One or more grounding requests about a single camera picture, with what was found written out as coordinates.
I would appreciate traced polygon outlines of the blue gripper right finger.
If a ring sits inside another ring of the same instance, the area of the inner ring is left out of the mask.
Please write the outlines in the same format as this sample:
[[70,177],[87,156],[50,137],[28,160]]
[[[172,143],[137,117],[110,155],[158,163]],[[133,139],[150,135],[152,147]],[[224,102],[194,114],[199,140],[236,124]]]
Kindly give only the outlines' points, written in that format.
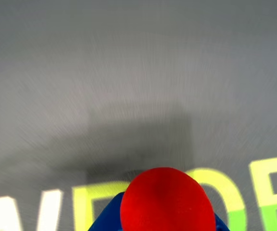
[[222,219],[217,214],[214,214],[214,216],[216,222],[216,231],[228,231],[228,227],[222,221]]

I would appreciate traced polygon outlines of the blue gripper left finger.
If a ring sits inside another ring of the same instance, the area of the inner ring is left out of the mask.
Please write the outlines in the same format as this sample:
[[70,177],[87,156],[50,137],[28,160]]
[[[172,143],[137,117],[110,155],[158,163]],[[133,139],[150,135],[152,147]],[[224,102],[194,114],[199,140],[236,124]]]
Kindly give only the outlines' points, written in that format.
[[103,209],[88,231],[122,231],[120,206],[124,192],[117,194]]

